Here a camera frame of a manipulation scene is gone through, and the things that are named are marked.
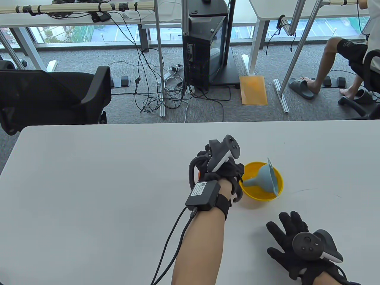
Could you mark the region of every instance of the white shirt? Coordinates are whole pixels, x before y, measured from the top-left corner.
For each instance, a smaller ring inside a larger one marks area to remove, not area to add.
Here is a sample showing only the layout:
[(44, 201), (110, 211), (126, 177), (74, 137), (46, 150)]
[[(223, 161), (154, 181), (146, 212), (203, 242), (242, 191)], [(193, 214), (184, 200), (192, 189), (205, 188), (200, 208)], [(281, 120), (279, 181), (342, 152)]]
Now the white shirt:
[[(374, 21), (372, 31), (368, 38), (368, 53), (373, 49), (380, 49), (380, 0), (368, 0), (367, 5), (371, 21)], [(380, 73), (380, 58), (374, 57), (371, 69)]]

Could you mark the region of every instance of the computer tower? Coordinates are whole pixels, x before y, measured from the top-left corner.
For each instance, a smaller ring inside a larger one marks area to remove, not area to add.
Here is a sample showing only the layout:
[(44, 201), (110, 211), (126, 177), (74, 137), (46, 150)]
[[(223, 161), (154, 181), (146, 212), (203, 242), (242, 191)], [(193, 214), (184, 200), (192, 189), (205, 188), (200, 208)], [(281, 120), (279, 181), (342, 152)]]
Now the computer tower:
[(208, 90), (223, 65), (227, 17), (203, 17), (190, 21), (185, 36), (186, 83)]

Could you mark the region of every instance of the black glove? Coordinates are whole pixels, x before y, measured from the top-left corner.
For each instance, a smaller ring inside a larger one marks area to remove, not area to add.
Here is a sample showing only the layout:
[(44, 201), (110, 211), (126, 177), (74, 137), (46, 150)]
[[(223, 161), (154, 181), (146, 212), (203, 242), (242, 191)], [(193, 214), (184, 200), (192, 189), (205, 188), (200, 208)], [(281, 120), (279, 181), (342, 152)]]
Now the black glove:
[[(205, 155), (210, 146), (207, 144), (204, 149), (206, 151), (200, 151), (198, 156)], [(199, 181), (211, 181), (211, 180), (220, 180), (221, 178), (225, 178), (232, 184), (232, 192), (231, 194), (236, 194), (236, 198), (234, 198), (234, 202), (240, 201), (243, 197), (243, 191), (239, 185), (239, 181), (244, 174), (244, 165), (239, 163), (236, 164), (233, 158), (229, 158), (229, 160), (222, 164), (222, 166), (216, 172), (207, 172), (207, 163), (208, 160), (199, 161), (195, 164), (198, 168), (200, 177)]]
[(291, 212), (290, 216), (288, 213), (282, 212), (279, 214), (279, 218), (286, 234), (274, 222), (268, 222), (266, 227), (282, 247), (284, 253), (273, 247), (268, 248), (267, 252), (271, 258), (289, 271), (290, 278), (297, 280), (298, 277), (301, 277), (302, 285), (312, 285), (314, 279), (325, 271), (340, 284), (351, 284), (345, 276), (339, 274), (338, 268), (333, 262), (326, 259), (306, 261), (295, 254), (292, 246), (293, 238), (298, 233), (308, 231), (306, 223), (302, 221), (297, 212)]

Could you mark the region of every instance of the black office chair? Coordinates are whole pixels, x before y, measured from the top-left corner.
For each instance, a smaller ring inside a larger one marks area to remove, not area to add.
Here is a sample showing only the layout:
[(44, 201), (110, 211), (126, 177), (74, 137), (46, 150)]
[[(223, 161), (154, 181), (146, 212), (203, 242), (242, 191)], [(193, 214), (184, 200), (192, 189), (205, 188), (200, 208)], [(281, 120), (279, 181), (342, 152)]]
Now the black office chair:
[(15, 70), (0, 60), (0, 123), (9, 135), (31, 125), (106, 124), (111, 71), (95, 74)]
[[(380, 93), (380, 73), (374, 72), (370, 69), (371, 62), (374, 57), (380, 57), (380, 49), (374, 49), (366, 55), (364, 59), (364, 64), (351, 63), (352, 70), (364, 79), (364, 87), (368, 91), (373, 91)], [(361, 117), (353, 118), (350, 120), (378, 120), (380, 119), (380, 104), (369, 114), (367, 111), (358, 103), (349, 100), (347, 97), (342, 97), (338, 104), (347, 104), (353, 108)]]

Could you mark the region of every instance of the black vr controller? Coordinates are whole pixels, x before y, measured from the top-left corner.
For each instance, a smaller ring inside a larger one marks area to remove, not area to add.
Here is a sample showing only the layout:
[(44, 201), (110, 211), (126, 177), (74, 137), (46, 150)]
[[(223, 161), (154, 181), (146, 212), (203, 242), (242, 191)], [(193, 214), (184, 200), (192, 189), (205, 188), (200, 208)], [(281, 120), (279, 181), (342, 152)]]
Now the black vr controller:
[(307, 261), (326, 258), (335, 263), (343, 262), (332, 236), (325, 230), (299, 233), (294, 237), (292, 246), (295, 254)]
[(207, 172), (216, 172), (230, 158), (237, 159), (240, 156), (240, 147), (230, 135), (226, 135), (222, 142), (211, 139), (208, 146), (205, 154), (195, 157), (190, 162), (189, 183), (191, 189), (195, 186), (194, 169), (199, 162), (207, 162)]

